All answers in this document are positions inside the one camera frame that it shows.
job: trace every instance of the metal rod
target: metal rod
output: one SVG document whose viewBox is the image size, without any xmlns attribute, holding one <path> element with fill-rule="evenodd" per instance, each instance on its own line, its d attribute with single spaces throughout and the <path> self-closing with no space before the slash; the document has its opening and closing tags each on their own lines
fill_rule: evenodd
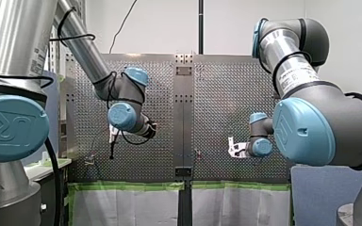
<svg viewBox="0 0 362 226">
<path fill-rule="evenodd" d="M 199 0 L 199 54 L 204 53 L 204 0 Z"/>
<path fill-rule="evenodd" d="M 55 26 L 58 27 L 64 15 L 69 10 L 72 10 L 72 5 L 68 0 L 59 0 L 57 13 L 55 16 Z M 87 34 L 87 29 L 82 24 L 81 19 L 72 12 L 63 22 L 61 29 L 62 38 L 74 37 Z M 92 83 L 102 80 L 110 74 L 110 69 L 107 67 L 98 48 L 90 38 L 82 38 L 75 40 L 66 40 L 65 43 L 69 46 L 74 54 L 75 59 L 81 65 L 87 77 Z"/>
</svg>

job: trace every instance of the robotic arm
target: robotic arm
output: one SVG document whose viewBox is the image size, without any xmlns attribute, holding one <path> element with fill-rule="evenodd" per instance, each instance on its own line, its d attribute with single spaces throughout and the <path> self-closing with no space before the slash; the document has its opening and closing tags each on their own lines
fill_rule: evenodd
<svg viewBox="0 0 362 226">
<path fill-rule="evenodd" d="M 58 1 L 54 24 L 62 38 L 87 34 L 67 0 Z M 141 113 L 145 87 L 148 85 L 147 73 L 138 68 L 127 68 L 118 76 L 107 67 L 93 40 L 81 38 L 64 42 L 93 83 L 96 96 L 104 101 L 119 101 L 108 111 L 110 124 L 139 136 L 154 137 L 156 126 Z"/>
<path fill-rule="evenodd" d="M 322 25 L 308 19 L 262 20 L 254 42 L 254 57 L 272 73 L 282 100 L 273 119 L 251 116 L 248 153 L 256 140 L 274 133 L 277 147 L 293 162 L 362 170 L 362 95 L 345 95 L 318 78 L 316 70 L 329 49 Z"/>
<path fill-rule="evenodd" d="M 46 140 L 49 122 L 41 90 L 47 43 L 52 24 L 70 48 L 96 96 L 118 101 L 107 114 L 121 131 L 152 138 L 156 126 L 141 113 L 148 75 L 138 68 L 112 72 L 85 26 L 67 0 L 8 1 L 0 4 L 0 162 L 20 160 L 36 152 Z"/>
</svg>

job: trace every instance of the vertical pole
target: vertical pole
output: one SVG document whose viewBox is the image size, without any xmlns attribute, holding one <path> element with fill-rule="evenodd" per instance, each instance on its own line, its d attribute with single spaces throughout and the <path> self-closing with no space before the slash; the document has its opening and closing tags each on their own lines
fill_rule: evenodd
<svg viewBox="0 0 362 226">
<path fill-rule="evenodd" d="M 199 55 L 204 53 L 204 0 L 199 0 Z"/>
</svg>

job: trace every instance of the green tape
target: green tape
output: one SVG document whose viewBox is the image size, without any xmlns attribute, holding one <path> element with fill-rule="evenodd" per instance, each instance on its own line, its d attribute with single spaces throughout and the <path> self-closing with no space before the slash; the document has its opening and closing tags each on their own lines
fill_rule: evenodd
<svg viewBox="0 0 362 226">
<path fill-rule="evenodd" d="M 193 189 L 242 188 L 252 190 L 290 191 L 290 184 L 260 184 L 254 182 L 193 182 Z"/>
<path fill-rule="evenodd" d="M 77 191 L 121 190 L 121 191 L 177 191 L 184 189 L 184 183 L 128 183 L 99 181 L 93 183 L 68 184 L 69 188 L 69 225 L 73 226 L 74 196 Z"/>
</svg>

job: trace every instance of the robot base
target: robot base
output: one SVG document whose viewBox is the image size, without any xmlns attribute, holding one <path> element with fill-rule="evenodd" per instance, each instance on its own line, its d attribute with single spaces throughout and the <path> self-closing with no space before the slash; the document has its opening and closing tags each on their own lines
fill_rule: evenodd
<svg viewBox="0 0 362 226">
<path fill-rule="evenodd" d="M 0 225 L 39 226 L 40 224 L 40 185 L 31 183 L 26 196 L 0 203 Z"/>
</svg>

